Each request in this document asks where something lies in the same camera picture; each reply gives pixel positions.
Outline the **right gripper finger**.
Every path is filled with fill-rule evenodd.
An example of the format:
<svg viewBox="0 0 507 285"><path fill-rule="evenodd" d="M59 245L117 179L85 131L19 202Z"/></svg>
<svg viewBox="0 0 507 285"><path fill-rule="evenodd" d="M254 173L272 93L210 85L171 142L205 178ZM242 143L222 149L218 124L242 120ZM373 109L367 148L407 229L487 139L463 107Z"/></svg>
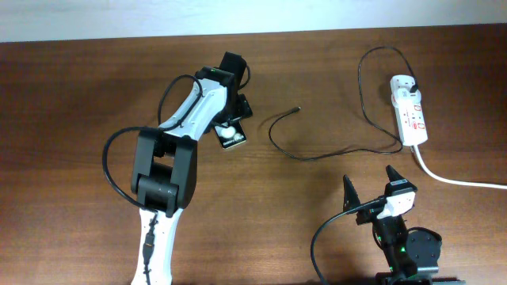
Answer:
<svg viewBox="0 0 507 285"><path fill-rule="evenodd" d="M361 203L356 189L353 186L352 181L347 175L343 176L344 185L344 202L343 211L351 212L352 210L358 211Z"/></svg>
<svg viewBox="0 0 507 285"><path fill-rule="evenodd" d="M406 179L392 165L386 167L386 172L391 184L403 184L406 182Z"/></svg>

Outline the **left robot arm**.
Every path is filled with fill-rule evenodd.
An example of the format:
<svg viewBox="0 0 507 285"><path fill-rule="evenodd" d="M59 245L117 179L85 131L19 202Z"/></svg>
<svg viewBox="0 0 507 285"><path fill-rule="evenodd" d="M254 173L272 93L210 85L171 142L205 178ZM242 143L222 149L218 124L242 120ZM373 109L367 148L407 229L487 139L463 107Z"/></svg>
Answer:
<svg viewBox="0 0 507 285"><path fill-rule="evenodd" d="M192 90L167 121L139 133L131 182L142 206L134 284L172 282L177 224L196 189L198 142L209 131L223 149L246 142L240 122L253 112L239 91L249 77L244 58L226 52L218 67L205 66L191 77Z"/></svg>

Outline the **white power strip red switches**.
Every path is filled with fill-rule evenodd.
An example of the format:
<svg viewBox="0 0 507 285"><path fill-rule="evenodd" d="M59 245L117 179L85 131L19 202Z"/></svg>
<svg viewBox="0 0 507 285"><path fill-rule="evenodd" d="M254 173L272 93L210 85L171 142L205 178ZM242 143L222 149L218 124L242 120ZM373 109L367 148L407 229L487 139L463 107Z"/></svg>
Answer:
<svg viewBox="0 0 507 285"><path fill-rule="evenodd" d="M421 92L412 91L415 80L409 75L395 75L390 80L391 102L395 109L398 133L403 146L416 146L427 141Z"/></svg>

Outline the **black smartphone with white circles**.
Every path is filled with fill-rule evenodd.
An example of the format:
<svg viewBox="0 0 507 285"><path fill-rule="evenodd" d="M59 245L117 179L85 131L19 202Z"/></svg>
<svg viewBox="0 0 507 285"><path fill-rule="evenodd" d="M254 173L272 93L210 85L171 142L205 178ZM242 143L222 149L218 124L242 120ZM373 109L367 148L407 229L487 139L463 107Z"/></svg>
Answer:
<svg viewBox="0 0 507 285"><path fill-rule="evenodd" d="M240 122L235 122L229 127L214 126L220 146L228 150L246 143L247 137Z"/></svg>

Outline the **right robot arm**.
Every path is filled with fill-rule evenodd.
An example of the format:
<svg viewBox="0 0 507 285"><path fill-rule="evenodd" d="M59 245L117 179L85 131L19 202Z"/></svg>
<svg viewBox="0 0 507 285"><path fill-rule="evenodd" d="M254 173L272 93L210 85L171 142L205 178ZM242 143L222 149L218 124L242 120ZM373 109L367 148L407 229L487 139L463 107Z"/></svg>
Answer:
<svg viewBox="0 0 507 285"><path fill-rule="evenodd" d="M343 176L344 205L347 214L356 215L356 224L371 224L372 235L383 251L390 271L378 273L378 284L465 284L456 277L437 278L443 238L424 227L408 228L403 215L414 208L417 187L386 167L389 182L384 193L361 203L348 176Z"/></svg>

